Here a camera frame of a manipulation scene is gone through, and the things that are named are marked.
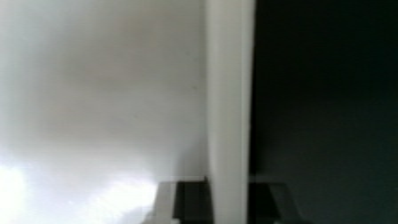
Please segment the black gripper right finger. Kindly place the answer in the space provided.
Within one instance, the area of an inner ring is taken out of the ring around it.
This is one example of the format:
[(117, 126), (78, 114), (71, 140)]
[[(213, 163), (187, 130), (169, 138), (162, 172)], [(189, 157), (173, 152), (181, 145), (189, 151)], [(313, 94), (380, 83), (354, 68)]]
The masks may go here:
[(284, 183), (249, 184), (249, 224), (309, 224)]

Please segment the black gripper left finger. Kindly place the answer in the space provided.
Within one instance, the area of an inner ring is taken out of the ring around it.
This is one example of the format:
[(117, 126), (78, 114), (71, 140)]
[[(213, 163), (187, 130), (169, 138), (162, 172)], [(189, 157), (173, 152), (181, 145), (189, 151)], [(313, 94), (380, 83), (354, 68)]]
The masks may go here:
[(157, 183), (155, 203), (142, 224), (212, 224), (212, 189), (205, 176)]

